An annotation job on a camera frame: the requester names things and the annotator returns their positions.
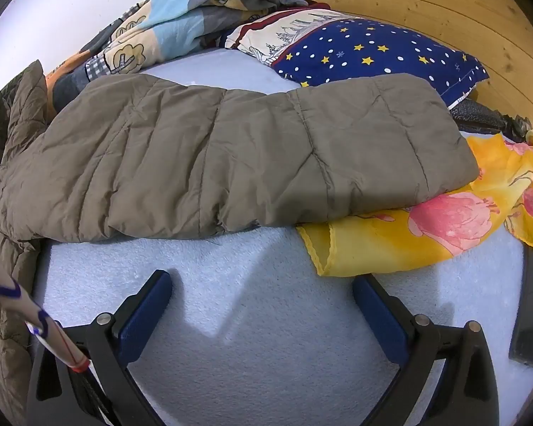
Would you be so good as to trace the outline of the olive quilted puffer jacket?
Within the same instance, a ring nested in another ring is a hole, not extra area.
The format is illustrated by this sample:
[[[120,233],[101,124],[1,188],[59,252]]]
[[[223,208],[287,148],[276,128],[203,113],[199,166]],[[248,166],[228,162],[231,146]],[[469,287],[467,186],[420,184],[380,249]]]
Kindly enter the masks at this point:
[[[403,210],[479,167],[408,74],[263,94],[145,74],[48,112],[39,62],[0,91],[0,266],[35,284],[50,243],[201,241]]]

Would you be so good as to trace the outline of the light blue cloud bedsheet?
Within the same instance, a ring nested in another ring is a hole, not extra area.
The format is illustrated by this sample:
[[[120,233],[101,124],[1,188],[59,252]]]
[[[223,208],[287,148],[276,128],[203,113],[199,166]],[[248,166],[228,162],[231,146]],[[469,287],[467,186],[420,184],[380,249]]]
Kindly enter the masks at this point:
[[[231,50],[149,73],[183,85],[296,88]],[[523,244],[502,227],[452,260],[377,277],[411,313],[482,325],[501,425],[513,423],[533,389],[533,368],[508,358],[523,257]],[[155,269],[170,271],[174,294],[129,368],[167,425],[359,425],[397,371],[354,303],[351,279],[318,277],[292,228],[201,241],[50,243],[34,295],[63,326],[88,324]]]

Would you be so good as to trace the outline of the yellow floral scarf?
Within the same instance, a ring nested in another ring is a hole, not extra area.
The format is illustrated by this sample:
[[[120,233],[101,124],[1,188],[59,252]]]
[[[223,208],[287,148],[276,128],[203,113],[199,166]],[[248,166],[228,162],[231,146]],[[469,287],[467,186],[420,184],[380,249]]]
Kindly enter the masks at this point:
[[[468,137],[479,177],[415,207],[298,227],[318,275],[347,278],[431,266],[500,226],[533,247],[533,130],[526,141]]]

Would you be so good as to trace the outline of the black bag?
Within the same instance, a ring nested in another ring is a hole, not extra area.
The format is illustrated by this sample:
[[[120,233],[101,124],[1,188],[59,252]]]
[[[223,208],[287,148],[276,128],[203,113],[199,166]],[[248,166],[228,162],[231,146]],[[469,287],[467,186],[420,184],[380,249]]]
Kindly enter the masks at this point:
[[[533,129],[528,118],[501,114],[470,99],[464,99],[454,106],[451,115],[460,131],[482,135],[502,134],[516,143],[525,142],[528,132]]]

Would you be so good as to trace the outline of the navy star pillow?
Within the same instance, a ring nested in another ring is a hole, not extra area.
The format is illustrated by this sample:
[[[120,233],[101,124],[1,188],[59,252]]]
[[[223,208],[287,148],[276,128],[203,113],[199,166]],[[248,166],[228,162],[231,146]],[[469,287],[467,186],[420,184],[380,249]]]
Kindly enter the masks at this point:
[[[218,45],[249,55],[302,87],[407,73],[428,81],[450,109],[489,78],[470,54],[322,4],[252,20],[223,35]]]

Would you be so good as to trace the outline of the wooden headboard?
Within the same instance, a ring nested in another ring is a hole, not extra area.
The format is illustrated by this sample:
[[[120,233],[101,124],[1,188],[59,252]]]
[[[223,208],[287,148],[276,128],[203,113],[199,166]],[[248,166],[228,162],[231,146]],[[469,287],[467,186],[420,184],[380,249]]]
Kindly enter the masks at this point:
[[[533,25],[514,0],[316,0],[415,30],[480,60],[474,98],[533,123]]]

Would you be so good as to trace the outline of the patchwork cartoon blanket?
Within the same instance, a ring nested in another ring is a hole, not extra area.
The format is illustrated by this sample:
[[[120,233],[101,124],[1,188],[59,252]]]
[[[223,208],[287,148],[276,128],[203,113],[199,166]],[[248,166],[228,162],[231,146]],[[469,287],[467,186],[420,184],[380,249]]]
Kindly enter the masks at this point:
[[[58,114],[92,81],[140,72],[206,48],[226,31],[307,0],[144,0],[46,76]]]

